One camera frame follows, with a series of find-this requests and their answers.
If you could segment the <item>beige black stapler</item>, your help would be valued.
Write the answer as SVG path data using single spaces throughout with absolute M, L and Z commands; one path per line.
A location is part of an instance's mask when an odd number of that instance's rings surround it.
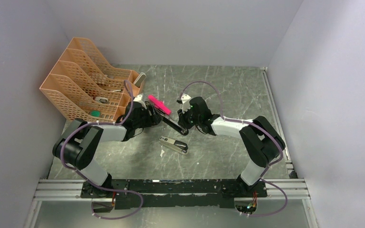
M 189 153 L 188 144 L 186 144 L 185 142 L 175 140 L 172 138 L 168 138 L 165 136 L 161 136 L 159 139 L 159 142 L 161 145 L 163 145 L 171 150 L 174 150 L 180 154 L 186 155 Z

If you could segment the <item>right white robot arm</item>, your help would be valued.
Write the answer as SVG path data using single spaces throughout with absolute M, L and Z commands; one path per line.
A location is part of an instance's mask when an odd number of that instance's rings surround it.
M 212 114 L 205 100 L 183 94 L 177 101 L 179 125 L 186 129 L 196 127 L 204 134 L 230 136 L 241 139 L 250 157 L 246 168 L 238 177 L 237 189 L 240 195 L 250 196 L 256 189 L 266 168 L 276 158 L 283 156 L 285 142 L 264 116 L 240 120 Z

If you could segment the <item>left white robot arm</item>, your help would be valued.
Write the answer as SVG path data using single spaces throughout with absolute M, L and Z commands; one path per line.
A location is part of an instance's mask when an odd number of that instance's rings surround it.
M 95 160 L 100 142 L 126 142 L 135 137 L 138 129 L 158 125 L 162 117 L 151 104 L 130 102 L 125 114 L 113 122 L 87 122 L 74 119 L 54 144 L 52 153 L 67 166 L 78 171 L 94 185 L 94 192 L 105 198 L 112 193 L 112 176 Z

